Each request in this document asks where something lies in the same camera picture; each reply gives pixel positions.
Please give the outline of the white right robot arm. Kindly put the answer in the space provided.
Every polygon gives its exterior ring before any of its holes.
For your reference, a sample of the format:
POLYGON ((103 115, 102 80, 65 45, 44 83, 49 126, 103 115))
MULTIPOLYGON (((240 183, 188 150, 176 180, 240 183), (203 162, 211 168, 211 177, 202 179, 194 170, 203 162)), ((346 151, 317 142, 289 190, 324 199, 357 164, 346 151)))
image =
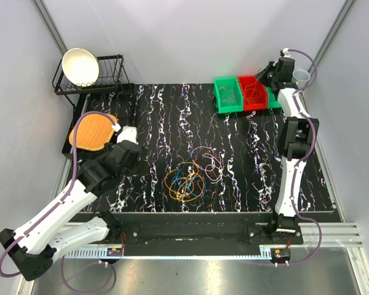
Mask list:
POLYGON ((282 161, 282 178, 278 200, 265 226, 255 225, 248 230, 249 240, 256 244, 300 244, 303 242, 298 213, 300 184, 307 159, 313 153, 319 120, 312 118, 300 102, 300 90, 292 81, 295 60, 285 53, 277 61, 269 62, 256 76, 270 87, 280 103, 285 123, 278 141, 282 161))

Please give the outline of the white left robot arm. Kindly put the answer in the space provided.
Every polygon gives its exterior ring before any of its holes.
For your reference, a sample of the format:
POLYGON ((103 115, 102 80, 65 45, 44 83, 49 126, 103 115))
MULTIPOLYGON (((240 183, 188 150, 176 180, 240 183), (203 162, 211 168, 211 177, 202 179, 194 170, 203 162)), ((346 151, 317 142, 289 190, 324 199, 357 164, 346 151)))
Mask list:
POLYGON ((73 250, 93 242, 120 240, 122 224, 107 211, 69 230, 62 228, 81 209, 113 190, 123 177, 139 174, 147 157, 146 147, 125 140, 109 144, 102 155, 83 162, 66 187, 35 217, 15 230, 0 232, 4 247, 0 276, 12 277, 2 270, 5 257, 16 265, 16 275, 33 281, 73 250))

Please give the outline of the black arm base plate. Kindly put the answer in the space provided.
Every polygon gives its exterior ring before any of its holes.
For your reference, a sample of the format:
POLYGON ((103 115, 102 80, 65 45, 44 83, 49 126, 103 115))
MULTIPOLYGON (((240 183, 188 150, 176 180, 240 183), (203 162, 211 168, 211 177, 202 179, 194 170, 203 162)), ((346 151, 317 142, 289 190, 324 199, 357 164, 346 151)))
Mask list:
POLYGON ((239 258, 260 246, 302 245, 294 218, 272 213, 115 213, 125 233, 126 256, 239 258))

